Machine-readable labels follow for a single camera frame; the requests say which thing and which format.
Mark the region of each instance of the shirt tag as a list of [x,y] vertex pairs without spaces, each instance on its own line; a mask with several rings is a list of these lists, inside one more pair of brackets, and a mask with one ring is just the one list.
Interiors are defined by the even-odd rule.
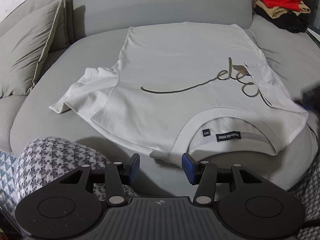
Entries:
[[204,129],[202,130],[203,137],[209,136],[210,135],[210,130],[209,129]]
[[217,141],[228,141],[232,139],[241,139],[241,133],[237,131],[216,134]]
[[242,75],[251,76],[251,75],[249,74],[249,72],[247,71],[247,69],[245,68],[245,66],[242,66],[242,65],[232,65],[232,67],[233,67],[236,71],[239,71]]

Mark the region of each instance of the black label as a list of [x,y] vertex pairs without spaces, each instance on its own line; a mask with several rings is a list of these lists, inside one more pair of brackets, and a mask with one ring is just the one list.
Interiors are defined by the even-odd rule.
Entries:
[[204,129],[202,130],[203,137],[209,136],[210,135],[210,130],[209,129]]
[[236,131],[227,132],[227,133],[220,133],[220,134],[216,134],[216,136],[217,136],[218,142],[228,141],[228,140],[232,140],[232,139],[241,139],[241,133],[236,132]]

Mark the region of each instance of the metal screw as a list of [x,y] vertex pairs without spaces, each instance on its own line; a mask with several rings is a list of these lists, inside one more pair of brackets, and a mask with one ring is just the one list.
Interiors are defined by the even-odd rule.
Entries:
[[109,198],[109,202],[112,204],[121,204],[124,201],[124,198],[121,196],[112,196]]
[[212,199],[208,196],[199,196],[196,198],[196,201],[199,203],[199,204],[208,204],[212,201]]

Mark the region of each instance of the sofa cushion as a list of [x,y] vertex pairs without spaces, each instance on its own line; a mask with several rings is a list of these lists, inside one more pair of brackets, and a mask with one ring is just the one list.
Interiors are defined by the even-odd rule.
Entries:
[[[111,161],[128,160],[133,154],[131,150],[108,141],[74,111],[56,114],[49,109],[84,74],[87,67],[112,67],[118,60],[127,31],[123,29],[91,35],[75,42],[61,55],[40,79],[17,114],[10,136],[14,155],[18,157],[23,148],[36,138],[55,136],[98,150]],[[316,151],[313,149],[316,145],[313,143],[315,138],[308,128],[300,134],[295,144],[292,143],[291,149],[279,153],[277,158],[260,153],[239,153],[237,159],[283,188],[289,187],[301,178]],[[301,156],[301,149],[307,154]],[[232,156],[234,155],[221,154],[219,163],[229,165],[233,161]],[[304,158],[304,161],[301,162],[298,157]],[[135,190],[155,195],[193,197],[196,187],[190,186],[181,168],[146,155],[140,155],[140,158]],[[268,169],[265,163],[272,165]],[[283,174],[287,174],[285,180],[282,180]]]
[[[30,13],[54,2],[55,0],[26,0],[12,11],[3,21],[0,22],[0,37],[7,33],[20,20]],[[68,37],[66,30],[66,10],[59,11],[57,30],[50,48],[50,51],[64,49],[68,47]]]
[[47,57],[62,0],[32,12],[0,38],[0,97],[28,95]]
[[42,70],[40,72],[40,77],[41,78],[47,70],[60,58],[60,56],[66,51],[67,49],[60,49],[57,51],[53,51],[48,53],[48,56],[43,64]]
[[67,13],[67,34],[69,44],[76,42],[75,28],[73,26],[73,0],[66,0],[66,13]]
[[244,30],[245,33],[249,36],[249,38],[253,41],[253,43],[254,43],[255,45],[257,45],[256,40],[254,39],[254,37],[253,37],[252,33],[250,32],[250,30],[249,30],[249,29],[243,29],[243,30]]
[[249,30],[292,98],[320,82],[320,49],[306,33],[279,29],[259,15]]
[[132,26],[252,22],[252,0],[73,0],[73,8],[76,40]]
[[0,98],[0,150],[10,153],[10,130],[26,96]]

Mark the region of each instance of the seam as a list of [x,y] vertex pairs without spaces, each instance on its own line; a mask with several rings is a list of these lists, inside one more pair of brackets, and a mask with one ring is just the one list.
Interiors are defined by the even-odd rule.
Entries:
[[[72,109],[73,111],[75,111],[75,110],[74,110],[73,108],[71,108],[67,103],[65,103],[65,104],[66,104],[70,109]],[[129,144],[133,144],[133,145],[137,145],[137,146],[143,147],[143,148],[145,148],[145,149],[155,150],[155,151],[157,151],[157,152],[163,152],[163,153],[169,154],[169,153],[164,152],[164,151],[159,151],[159,150],[156,150],[156,149],[153,149],[153,148],[149,148],[149,147],[146,147],[146,146],[137,144],[137,143],[129,142],[129,141],[127,141],[126,139],[123,139],[123,138],[121,138],[121,137],[119,137],[119,136],[116,136],[116,135],[114,135],[113,133],[105,130],[105,129],[104,129],[103,127],[101,127],[98,123],[96,123],[94,120],[92,120],[92,118],[90,118],[90,121],[91,121],[91,122],[93,122],[95,125],[97,125],[98,127],[100,127],[103,131],[107,132],[108,134],[110,134],[110,135],[112,135],[112,136],[114,136],[114,137],[116,137],[116,138],[119,138],[119,139],[121,139],[121,140],[123,140],[123,141],[125,141],[125,142],[127,142],[127,143],[129,143]]]
[[64,31],[64,36],[66,39],[66,46],[69,47],[69,38],[68,38],[68,33],[67,33],[67,5],[66,5],[66,0],[63,0],[63,31]]
[[317,154],[316,152],[315,152],[315,146],[314,146],[314,144],[313,144],[313,135],[316,137],[316,135],[314,134],[314,132],[313,131],[311,131],[311,129],[309,128],[309,126],[307,126],[306,125],[306,127],[307,127],[307,129],[308,129],[308,131],[309,131],[309,134],[310,134],[310,136],[311,136],[311,144],[312,144],[312,155],[310,156],[310,160],[309,160],[309,166],[312,164],[312,162],[313,162],[313,159],[314,159],[314,157],[315,157],[315,155]]
[[55,105],[59,105],[59,102],[61,101],[61,99],[63,98],[63,102],[62,104],[60,104],[61,106],[63,106],[63,104],[67,105],[65,103],[65,101],[79,88],[79,87],[82,87],[83,85],[85,85],[91,78],[92,76],[92,72],[90,72],[89,76],[86,78],[86,80],[84,81],[84,83],[79,83],[75,88],[73,88],[72,90],[68,90],[60,99],[57,103],[53,104],[53,106]]
[[260,85],[266,87],[266,88],[268,89],[268,92],[270,92],[268,86],[273,86],[273,87],[275,87],[275,88],[279,88],[279,89],[281,89],[282,91],[285,91],[285,92],[287,92],[288,94],[290,94],[289,91],[288,91],[286,88],[282,88],[282,87],[276,86],[276,85],[271,84],[271,83],[265,83],[265,84],[260,84]]
[[268,62],[267,62],[266,56],[264,55],[263,51],[256,44],[254,44],[254,42],[250,39],[248,34],[245,33],[245,31],[239,25],[236,24],[236,28],[238,28],[242,31],[242,33],[244,34],[244,38],[246,39],[248,45],[250,45],[253,50],[257,51],[259,56],[262,58],[263,63],[267,64]]
[[[243,111],[243,112],[246,112],[246,113],[248,113],[248,114],[256,117],[256,118],[259,119],[261,122],[263,122],[259,117],[255,116],[254,114],[249,113],[249,112],[246,111],[246,110],[239,109],[239,108],[234,108],[234,107],[212,107],[212,108],[208,108],[208,109],[206,109],[206,110],[203,110],[203,111],[199,112],[198,114],[200,114],[200,113],[202,113],[202,112],[204,112],[204,111],[210,110],[210,109],[214,109],[214,108],[229,108],[229,109],[235,109],[235,110]],[[191,117],[191,118],[184,124],[184,126],[181,128],[181,130],[180,130],[177,138],[175,139],[174,144],[173,144],[173,146],[172,146],[172,148],[171,148],[171,150],[170,150],[170,154],[172,154],[172,149],[173,149],[173,147],[176,145],[176,142],[177,142],[178,138],[180,137],[180,134],[181,134],[182,130],[185,128],[185,126],[187,125],[187,123],[190,122],[190,120],[191,120],[192,118],[194,118],[194,117],[195,117],[196,115],[198,115],[198,114],[195,114],[193,117]],[[278,136],[273,132],[273,130],[272,130],[265,122],[263,122],[263,123],[265,124],[265,126],[267,126],[267,127],[270,129],[270,131],[271,131],[271,132],[274,134],[274,136],[278,139],[279,143],[281,144],[281,147],[283,147],[282,142],[280,141],[280,139],[278,138]]]
[[[252,141],[258,141],[258,142],[260,142],[260,143],[264,143],[264,144],[267,144],[267,145],[271,145],[271,147],[273,147],[272,146],[272,144],[271,143],[267,143],[267,142],[265,142],[265,141],[261,141],[261,140],[256,140],[256,139],[252,139],[252,138],[241,138],[241,140],[252,140]],[[192,150],[195,150],[195,149],[197,149],[197,148],[199,148],[199,147],[201,147],[201,146],[204,146],[204,145],[207,145],[207,144],[211,144],[211,143],[219,143],[217,140],[210,140],[210,141],[207,141],[207,142],[198,142],[197,144],[194,144],[193,145],[193,147],[188,147],[188,151],[192,151]]]
[[301,131],[306,125],[307,125],[306,123],[299,125],[299,127],[296,130],[294,130],[294,132],[292,132],[290,136],[285,140],[285,144],[292,143],[292,141],[299,135],[299,133],[301,133]]
[[125,38],[124,44],[123,44],[123,46],[122,46],[122,48],[121,48],[121,50],[120,50],[119,59],[118,59],[117,63],[111,68],[111,69],[113,69],[114,71],[117,72],[117,74],[118,74],[118,82],[117,82],[117,84],[113,87],[113,89],[110,91],[110,93],[109,93],[109,95],[108,95],[108,97],[107,97],[107,99],[106,99],[106,103],[104,104],[104,106],[90,118],[90,120],[91,120],[92,122],[94,122],[92,119],[94,119],[95,117],[97,117],[97,116],[106,108],[106,105],[107,105],[107,103],[108,103],[108,100],[109,100],[111,94],[115,91],[116,87],[117,87],[117,86],[119,85],[119,83],[120,83],[120,74],[119,74],[119,71],[118,71],[118,69],[116,68],[116,66],[118,65],[118,62],[119,62],[120,57],[121,57],[121,54],[122,54],[125,46],[126,46],[127,43],[128,43],[128,37],[129,37],[129,32],[130,32],[130,30],[131,30],[131,27],[129,28],[129,30],[128,30],[128,32],[127,32],[127,36],[126,36],[126,38]]
[[37,77],[37,72],[40,71],[40,70],[39,70],[39,64],[40,64],[40,62],[41,62],[42,59],[43,59],[44,52],[45,52],[46,48],[48,47],[48,41],[49,41],[50,38],[51,38],[52,30],[53,30],[53,29],[56,27],[56,25],[58,24],[58,22],[57,22],[57,15],[58,15],[58,13],[59,13],[59,10],[60,10],[60,7],[61,7],[61,3],[62,3],[62,0],[59,1],[58,6],[57,6],[57,8],[56,8],[56,13],[55,13],[54,18],[53,18],[53,22],[52,22],[52,25],[51,25],[51,30],[50,30],[50,32],[49,32],[48,38],[47,38],[47,40],[46,40],[46,42],[45,42],[45,45],[44,45],[44,47],[43,47],[43,49],[42,49],[40,58],[39,58],[39,60],[37,61],[36,69],[35,69],[35,74],[34,74],[33,80],[32,80],[32,86],[27,90],[27,95],[31,92],[31,90],[32,90],[32,89],[34,88],[34,86],[36,85],[35,80],[36,80],[36,77]]

